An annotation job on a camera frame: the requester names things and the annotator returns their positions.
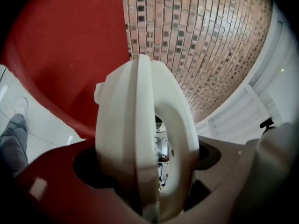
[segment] white shoe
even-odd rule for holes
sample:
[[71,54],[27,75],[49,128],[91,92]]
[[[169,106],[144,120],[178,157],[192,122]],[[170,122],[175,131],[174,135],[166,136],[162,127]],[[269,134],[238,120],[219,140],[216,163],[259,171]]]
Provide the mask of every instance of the white shoe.
[[24,117],[26,117],[27,110],[28,110],[28,101],[26,98],[23,97],[23,98],[19,99],[17,101],[17,103],[15,104],[14,113],[21,114]]

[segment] white plastic part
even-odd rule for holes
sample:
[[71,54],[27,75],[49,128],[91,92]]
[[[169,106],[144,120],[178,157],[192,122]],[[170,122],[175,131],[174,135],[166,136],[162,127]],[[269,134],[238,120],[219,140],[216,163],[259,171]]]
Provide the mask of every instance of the white plastic part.
[[38,201],[41,201],[46,189],[47,181],[42,178],[36,178],[32,184],[29,193]]
[[[185,97],[162,62],[139,55],[97,84],[100,105],[96,151],[102,172],[114,177],[128,202],[140,199],[142,216],[161,221],[179,214],[199,157],[194,121]],[[171,146],[170,173],[158,193],[155,114],[164,122]]]

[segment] floor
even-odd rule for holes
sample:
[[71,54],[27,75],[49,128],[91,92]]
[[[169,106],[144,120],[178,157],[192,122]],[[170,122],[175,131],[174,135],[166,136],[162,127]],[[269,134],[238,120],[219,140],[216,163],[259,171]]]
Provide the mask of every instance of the floor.
[[42,107],[2,65],[0,65],[0,133],[14,115],[14,105],[21,97],[28,100],[26,121],[29,126],[27,141],[29,163],[51,149],[83,140],[72,128]]

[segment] brick wall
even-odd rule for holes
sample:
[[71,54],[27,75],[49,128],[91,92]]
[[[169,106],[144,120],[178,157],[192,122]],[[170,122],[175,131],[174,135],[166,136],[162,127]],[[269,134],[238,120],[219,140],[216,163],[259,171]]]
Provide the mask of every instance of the brick wall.
[[219,107],[257,59],[270,0],[123,0],[128,50],[172,72],[195,123]]

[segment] red panel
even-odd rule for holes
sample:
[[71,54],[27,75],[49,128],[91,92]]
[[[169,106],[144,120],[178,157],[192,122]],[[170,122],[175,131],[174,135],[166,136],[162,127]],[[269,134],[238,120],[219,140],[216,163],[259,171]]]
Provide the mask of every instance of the red panel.
[[44,153],[18,175],[19,186],[28,193],[37,177],[47,182],[39,202],[31,196],[28,198],[53,223],[147,223],[116,195],[113,188],[92,188],[76,176],[72,166],[74,158],[94,143],[95,140],[90,139]]
[[95,85],[128,60],[122,0],[30,0],[1,59],[82,138],[95,135]]

